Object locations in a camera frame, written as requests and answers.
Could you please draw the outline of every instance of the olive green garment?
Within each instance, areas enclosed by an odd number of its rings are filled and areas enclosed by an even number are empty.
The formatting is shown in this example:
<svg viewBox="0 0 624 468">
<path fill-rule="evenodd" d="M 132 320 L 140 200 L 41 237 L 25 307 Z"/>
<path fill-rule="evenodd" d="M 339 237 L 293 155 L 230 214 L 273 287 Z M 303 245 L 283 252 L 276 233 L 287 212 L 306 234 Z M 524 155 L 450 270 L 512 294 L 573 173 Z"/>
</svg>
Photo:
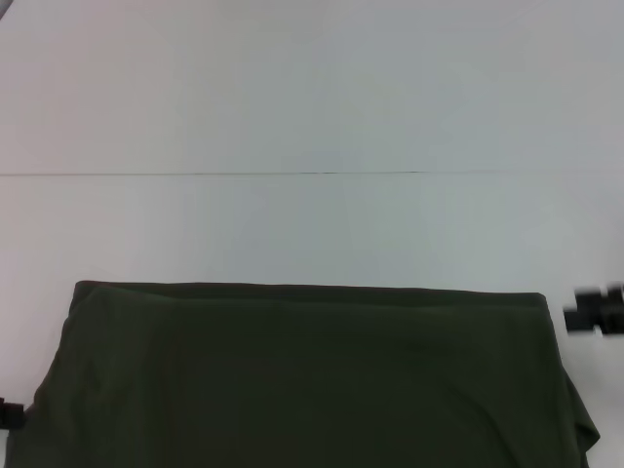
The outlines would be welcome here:
<svg viewBox="0 0 624 468">
<path fill-rule="evenodd" d="M 79 283 L 8 468 L 580 468 L 539 294 Z"/>
</svg>

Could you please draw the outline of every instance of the dark green fabric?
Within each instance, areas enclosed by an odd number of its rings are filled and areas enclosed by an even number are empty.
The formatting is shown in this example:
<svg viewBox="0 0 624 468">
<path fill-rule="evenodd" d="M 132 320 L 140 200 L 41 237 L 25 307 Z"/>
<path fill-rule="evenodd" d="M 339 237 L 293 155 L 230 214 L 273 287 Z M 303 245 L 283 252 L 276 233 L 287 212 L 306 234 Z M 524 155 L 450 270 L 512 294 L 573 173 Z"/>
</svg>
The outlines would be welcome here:
<svg viewBox="0 0 624 468">
<path fill-rule="evenodd" d="M 80 283 L 8 468 L 578 468 L 539 294 Z"/>
</svg>

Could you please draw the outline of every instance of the black object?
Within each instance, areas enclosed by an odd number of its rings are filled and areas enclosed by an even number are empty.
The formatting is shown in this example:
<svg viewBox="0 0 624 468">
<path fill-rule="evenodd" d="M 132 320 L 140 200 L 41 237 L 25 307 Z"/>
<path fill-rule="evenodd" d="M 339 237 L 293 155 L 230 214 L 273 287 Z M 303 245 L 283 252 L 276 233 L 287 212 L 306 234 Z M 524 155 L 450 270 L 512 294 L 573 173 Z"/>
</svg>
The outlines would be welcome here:
<svg viewBox="0 0 624 468">
<path fill-rule="evenodd" d="M 568 332 L 593 332 L 603 334 L 624 333 L 624 296 L 622 285 L 612 285 L 606 294 L 600 289 L 576 291 L 576 309 L 564 310 Z"/>
<path fill-rule="evenodd" d="M 13 0 L 0 0 L 0 19 L 4 17 L 4 14 L 7 13 L 12 3 Z"/>
<path fill-rule="evenodd" d="M 0 429 L 13 431 L 21 429 L 25 423 L 23 405 L 4 403 L 4 398 L 0 398 Z"/>
</svg>

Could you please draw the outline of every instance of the white background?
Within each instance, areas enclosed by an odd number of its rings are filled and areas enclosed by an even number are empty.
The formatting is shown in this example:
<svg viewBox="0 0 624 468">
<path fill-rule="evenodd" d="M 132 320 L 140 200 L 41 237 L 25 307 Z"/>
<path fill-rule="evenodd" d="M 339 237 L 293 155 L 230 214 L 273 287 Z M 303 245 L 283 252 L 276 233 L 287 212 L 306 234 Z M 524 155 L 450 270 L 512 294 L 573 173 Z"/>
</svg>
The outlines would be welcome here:
<svg viewBox="0 0 624 468">
<path fill-rule="evenodd" d="M 31 402 L 82 279 L 540 292 L 603 434 L 591 466 L 624 466 L 624 341 L 562 316 L 574 287 L 624 280 L 622 14 L 16 0 L 0 395 Z"/>
</svg>

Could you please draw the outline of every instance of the horizontal line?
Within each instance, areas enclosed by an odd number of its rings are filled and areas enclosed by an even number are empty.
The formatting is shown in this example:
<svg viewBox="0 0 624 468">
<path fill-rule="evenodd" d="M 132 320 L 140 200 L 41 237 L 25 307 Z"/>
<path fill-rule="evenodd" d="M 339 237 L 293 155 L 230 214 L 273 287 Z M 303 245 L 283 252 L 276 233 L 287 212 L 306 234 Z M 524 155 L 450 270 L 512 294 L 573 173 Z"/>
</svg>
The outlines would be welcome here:
<svg viewBox="0 0 624 468">
<path fill-rule="evenodd" d="M 475 171 L 355 171 L 355 172 L 303 172 L 303 173 L 37 173 L 0 174 L 0 177 L 187 177 L 187 176 L 552 176 L 552 175 L 599 175 L 623 173 L 624 168 L 578 169 L 578 170 L 475 170 Z"/>
</svg>

